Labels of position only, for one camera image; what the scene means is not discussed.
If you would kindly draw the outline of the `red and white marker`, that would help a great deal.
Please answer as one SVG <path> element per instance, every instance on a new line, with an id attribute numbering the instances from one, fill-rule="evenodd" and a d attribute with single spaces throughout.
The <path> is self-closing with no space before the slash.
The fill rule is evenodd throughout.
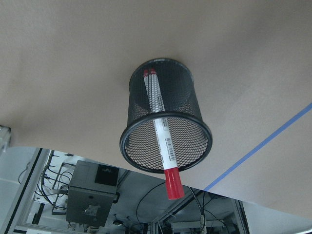
<path id="1" fill-rule="evenodd" d="M 164 112 L 164 103 L 155 69 L 145 69 L 143 78 L 152 113 Z M 153 123 L 164 169 L 168 198 L 170 200 L 180 199 L 184 197 L 185 193 L 177 167 L 168 120 L 166 117 L 159 117 L 155 118 Z"/>

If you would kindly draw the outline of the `left black mesh pen cup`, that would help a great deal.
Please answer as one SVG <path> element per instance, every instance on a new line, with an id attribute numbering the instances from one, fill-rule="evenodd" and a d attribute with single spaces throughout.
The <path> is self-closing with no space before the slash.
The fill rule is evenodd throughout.
<path id="1" fill-rule="evenodd" d="M 160 85 L 164 110 L 150 107 L 150 76 L 155 71 Z M 203 122 L 197 102 L 194 79 L 179 61 L 156 58 L 140 65 L 129 81 L 127 127 L 119 141 L 123 157 L 137 169 L 164 172 L 156 138 L 154 119 L 166 118 L 179 171 L 200 163 L 210 152 L 213 137 Z"/>

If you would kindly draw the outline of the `grey control box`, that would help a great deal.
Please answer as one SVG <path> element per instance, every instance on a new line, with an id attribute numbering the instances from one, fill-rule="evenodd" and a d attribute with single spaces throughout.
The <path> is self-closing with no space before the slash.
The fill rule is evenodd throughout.
<path id="1" fill-rule="evenodd" d="M 105 226 L 117 194 L 119 168 L 79 160 L 70 181 L 66 221 Z"/>

